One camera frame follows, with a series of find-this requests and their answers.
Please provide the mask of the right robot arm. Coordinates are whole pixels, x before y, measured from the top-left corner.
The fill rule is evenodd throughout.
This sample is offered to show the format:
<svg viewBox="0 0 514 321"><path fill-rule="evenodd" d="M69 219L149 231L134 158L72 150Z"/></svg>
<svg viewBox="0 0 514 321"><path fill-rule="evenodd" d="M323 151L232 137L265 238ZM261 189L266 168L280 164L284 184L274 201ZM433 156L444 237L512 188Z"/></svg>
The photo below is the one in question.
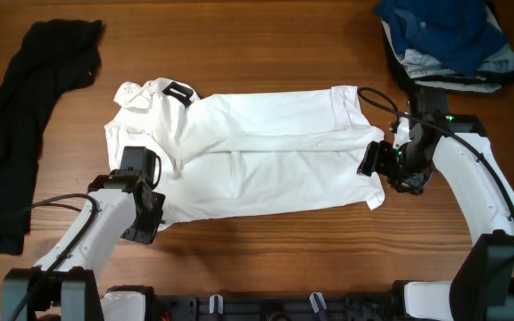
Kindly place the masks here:
<svg viewBox="0 0 514 321"><path fill-rule="evenodd" d="M420 194L441 174L465 218L473 247L451 281L397 281L390 318L514 320L514 192L502 174L486 130L475 115L449 111L442 90L420 88L401 112L389 97L360 99L392 113L394 141L368 144L358 167L378 173L398 193Z"/></svg>

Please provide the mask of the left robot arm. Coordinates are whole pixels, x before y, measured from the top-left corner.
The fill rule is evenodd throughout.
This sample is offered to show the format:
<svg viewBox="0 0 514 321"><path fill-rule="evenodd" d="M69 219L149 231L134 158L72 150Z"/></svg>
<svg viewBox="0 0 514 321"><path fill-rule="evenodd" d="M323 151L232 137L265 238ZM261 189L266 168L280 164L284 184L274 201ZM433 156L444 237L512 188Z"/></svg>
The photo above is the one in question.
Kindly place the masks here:
<svg viewBox="0 0 514 321"><path fill-rule="evenodd" d="M97 278L120 239L150 244L162 222L165 197L155 192L162 161L145 147L127 146L119 169L100 175L86 203L52 250L31 268L13 268L2 282L1 318L35 320L52 306L58 320L147 320L148 286L118 286L101 296Z"/></svg>

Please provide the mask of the white t-shirt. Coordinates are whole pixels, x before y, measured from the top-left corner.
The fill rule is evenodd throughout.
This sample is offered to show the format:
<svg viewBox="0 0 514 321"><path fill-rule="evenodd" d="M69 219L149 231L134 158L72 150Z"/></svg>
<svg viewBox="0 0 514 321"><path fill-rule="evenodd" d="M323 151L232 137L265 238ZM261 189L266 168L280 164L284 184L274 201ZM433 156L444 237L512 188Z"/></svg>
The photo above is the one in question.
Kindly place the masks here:
<svg viewBox="0 0 514 321"><path fill-rule="evenodd" d="M157 78L122 84L114 100L109 165L119 167L127 146L155 153L163 227L384 202L379 177L357 171L384 134L363 115L355 86L202 98Z"/></svg>

